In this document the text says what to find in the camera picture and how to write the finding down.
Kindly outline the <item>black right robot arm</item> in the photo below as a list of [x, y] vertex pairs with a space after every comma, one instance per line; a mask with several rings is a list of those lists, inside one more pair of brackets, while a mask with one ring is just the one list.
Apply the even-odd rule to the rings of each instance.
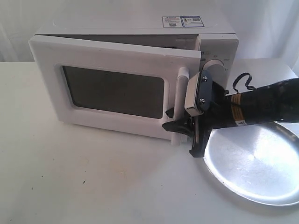
[[226, 95], [216, 82], [199, 83], [195, 97], [199, 116], [187, 112], [183, 118], [164, 123], [163, 129], [193, 138], [189, 153], [202, 158], [214, 129], [268, 122], [296, 123], [299, 120], [299, 80], [297, 78], [259, 87], [248, 92]]

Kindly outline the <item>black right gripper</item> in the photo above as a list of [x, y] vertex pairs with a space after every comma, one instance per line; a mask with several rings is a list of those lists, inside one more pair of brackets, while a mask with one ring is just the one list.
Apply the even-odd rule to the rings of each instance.
[[[191, 117], [188, 120], [175, 120], [162, 124], [164, 130], [193, 137], [192, 148], [189, 153], [195, 158], [202, 158], [213, 129], [232, 127], [234, 118], [231, 109], [231, 100], [228, 91], [213, 81], [212, 100], [208, 111], [202, 115]], [[168, 109], [165, 114], [174, 117], [174, 108]]]

